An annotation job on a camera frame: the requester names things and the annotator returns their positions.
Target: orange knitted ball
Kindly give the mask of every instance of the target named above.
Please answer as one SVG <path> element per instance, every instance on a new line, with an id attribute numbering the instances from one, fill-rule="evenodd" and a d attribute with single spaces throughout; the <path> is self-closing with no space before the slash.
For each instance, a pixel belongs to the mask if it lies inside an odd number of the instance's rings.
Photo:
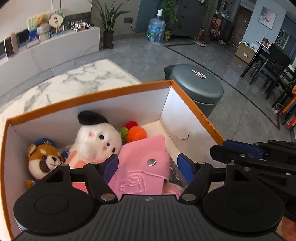
<path id="1" fill-rule="evenodd" d="M 147 132 L 140 126 L 133 126 L 126 135 L 126 143 L 147 138 Z"/>

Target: green knitted ball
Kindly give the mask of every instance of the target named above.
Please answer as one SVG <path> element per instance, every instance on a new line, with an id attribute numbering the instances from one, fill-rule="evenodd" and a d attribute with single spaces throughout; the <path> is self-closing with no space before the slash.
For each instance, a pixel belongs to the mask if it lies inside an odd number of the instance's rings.
<path id="1" fill-rule="evenodd" d="M 128 134 L 128 129 L 126 127 L 121 128 L 121 139 L 123 142 L 126 141 L 126 135 Z"/>

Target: round black disc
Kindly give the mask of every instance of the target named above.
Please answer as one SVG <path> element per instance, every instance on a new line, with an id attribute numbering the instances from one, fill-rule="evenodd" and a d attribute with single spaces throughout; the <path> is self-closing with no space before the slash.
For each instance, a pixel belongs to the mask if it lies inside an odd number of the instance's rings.
<path id="1" fill-rule="evenodd" d="M 205 196 L 202 205 L 214 224 L 238 234 L 274 231 L 284 214 L 282 200 L 254 182 L 217 188 Z"/>
<path id="2" fill-rule="evenodd" d="M 36 234 L 62 234 L 90 219 L 94 201 L 71 186 L 38 183 L 16 201 L 13 211 L 22 229 Z"/>

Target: trash can lid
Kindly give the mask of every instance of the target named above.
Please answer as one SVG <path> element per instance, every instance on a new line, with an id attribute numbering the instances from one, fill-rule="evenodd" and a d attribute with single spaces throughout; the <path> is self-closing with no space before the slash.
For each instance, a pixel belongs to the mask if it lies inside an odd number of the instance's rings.
<path id="1" fill-rule="evenodd" d="M 198 66 L 178 64 L 173 67 L 170 78 L 197 102 L 215 104 L 224 94 L 220 81 L 212 73 Z"/>

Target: brown door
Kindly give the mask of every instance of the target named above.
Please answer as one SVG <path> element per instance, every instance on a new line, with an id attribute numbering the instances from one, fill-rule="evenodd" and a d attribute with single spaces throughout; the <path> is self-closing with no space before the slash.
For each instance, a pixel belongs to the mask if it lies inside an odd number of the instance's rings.
<path id="1" fill-rule="evenodd" d="M 242 41 L 244 33 L 247 30 L 248 24 L 250 22 L 252 12 L 242 6 L 239 7 L 237 14 L 233 20 L 233 31 L 230 37 L 230 42 L 239 46 L 239 42 Z"/>

